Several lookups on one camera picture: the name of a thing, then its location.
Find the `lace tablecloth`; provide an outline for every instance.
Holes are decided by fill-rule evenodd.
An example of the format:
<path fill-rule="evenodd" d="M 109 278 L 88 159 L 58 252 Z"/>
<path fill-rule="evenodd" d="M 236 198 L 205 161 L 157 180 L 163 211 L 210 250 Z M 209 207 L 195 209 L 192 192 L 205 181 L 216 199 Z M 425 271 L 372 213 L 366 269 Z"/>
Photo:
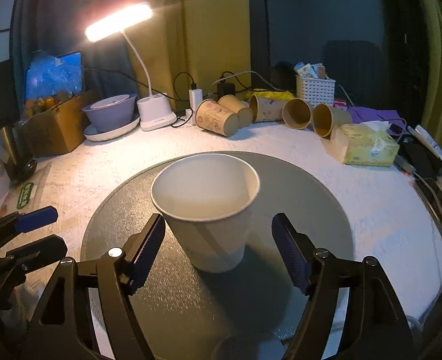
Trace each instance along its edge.
<path fill-rule="evenodd" d="M 277 123 L 243 128 L 230 139 L 196 126 L 161 128 L 108 142 L 86 140 L 72 153 L 50 161 L 40 205 L 53 205 L 59 220 L 22 234 L 7 250 L 49 234 L 64 238 L 68 254 L 79 260 L 84 231 L 99 204 L 123 181 L 162 161 L 197 152 L 257 152 L 291 162 L 311 173 L 339 200 L 349 219 L 354 258 L 376 256 L 405 313 L 419 318 L 442 280 L 442 238 L 410 178 L 396 168 L 347 166 L 330 157 L 313 132 Z M 21 289 L 32 313 L 55 264 L 28 275 Z"/>

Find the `tipped-over paper cup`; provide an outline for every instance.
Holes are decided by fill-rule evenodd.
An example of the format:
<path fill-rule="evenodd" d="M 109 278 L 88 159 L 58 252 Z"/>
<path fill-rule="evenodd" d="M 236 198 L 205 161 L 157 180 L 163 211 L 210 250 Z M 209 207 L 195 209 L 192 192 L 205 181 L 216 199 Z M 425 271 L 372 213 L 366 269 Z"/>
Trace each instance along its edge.
<path fill-rule="evenodd" d="M 198 127 L 225 137 L 236 134 L 239 129 L 238 115 L 212 99 L 205 100 L 198 106 L 195 118 Z"/>
<path fill-rule="evenodd" d="M 255 122 L 272 122 L 282 120 L 281 111 L 285 103 L 283 100 L 254 95 L 249 100 L 249 108 L 254 112 Z"/>
<path fill-rule="evenodd" d="M 352 123 L 349 112 L 331 107 L 327 104 L 318 104 L 313 110 L 314 132 L 322 138 L 328 138 L 334 126 Z"/>
<path fill-rule="evenodd" d="M 313 107 L 304 100 L 294 98 L 284 104 L 281 114 L 284 123 L 295 130 L 300 130 L 310 125 Z"/>
<path fill-rule="evenodd" d="M 227 94 L 218 100 L 218 104 L 230 109 L 232 112 L 238 114 L 239 128 L 248 127 L 254 119 L 253 110 L 247 105 L 241 103 L 236 96 Z"/>
<path fill-rule="evenodd" d="M 191 263 L 220 273 L 242 260 L 259 189 L 259 176 L 247 162 L 206 153 L 163 169 L 153 181 L 151 199 Z"/>

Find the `green label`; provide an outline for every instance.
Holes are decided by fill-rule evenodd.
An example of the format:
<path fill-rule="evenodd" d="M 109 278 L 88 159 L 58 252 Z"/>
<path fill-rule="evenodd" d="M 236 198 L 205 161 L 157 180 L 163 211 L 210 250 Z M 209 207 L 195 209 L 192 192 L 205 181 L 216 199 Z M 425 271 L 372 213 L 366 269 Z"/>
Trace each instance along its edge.
<path fill-rule="evenodd" d="M 33 183 L 27 183 L 23 186 L 23 188 L 21 188 L 18 197 L 18 205 L 16 206 L 18 210 L 21 210 L 22 208 L 26 207 L 26 204 L 30 202 L 31 191 L 33 190 L 33 187 L 34 187 Z"/>

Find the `white charger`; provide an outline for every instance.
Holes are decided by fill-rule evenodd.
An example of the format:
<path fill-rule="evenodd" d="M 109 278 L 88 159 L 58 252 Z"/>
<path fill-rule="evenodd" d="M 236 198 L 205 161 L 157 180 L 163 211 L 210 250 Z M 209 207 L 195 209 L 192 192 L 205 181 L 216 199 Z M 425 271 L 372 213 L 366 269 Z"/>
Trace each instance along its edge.
<path fill-rule="evenodd" d="M 203 102 L 203 91 L 198 89 L 196 84 L 191 84 L 191 89 L 189 90 L 189 105 L 193 110 L 193 116 L 191 116 L 191 124 L 196 125 L 196 110 L 199 105 Z"/>

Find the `purple cloth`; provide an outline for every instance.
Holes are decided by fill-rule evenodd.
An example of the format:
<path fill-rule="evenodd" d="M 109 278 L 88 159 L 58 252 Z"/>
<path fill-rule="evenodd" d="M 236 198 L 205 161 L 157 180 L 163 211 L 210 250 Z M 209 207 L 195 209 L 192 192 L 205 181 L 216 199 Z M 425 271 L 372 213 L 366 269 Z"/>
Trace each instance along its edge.
<path fill-rule="evenodd" d="M 407 127 L 404 121 L 401 120 L 401 117 L 397 111 L 394 109 L 377 110 L 365 107 L 350 107 L 347 109 L 347 111 L 352 116 L 352 122 L 356 124 L 362 122 L 371 122 L 373 120 L 387 120 L 391 124 L 399 126 L 403 131 L 405 131 Z M 387 133 L 389 135 L 393 135 L 394 137 L 399 136 L 399 134 L 395 133 L 391 129 L 388 129 Z"/>

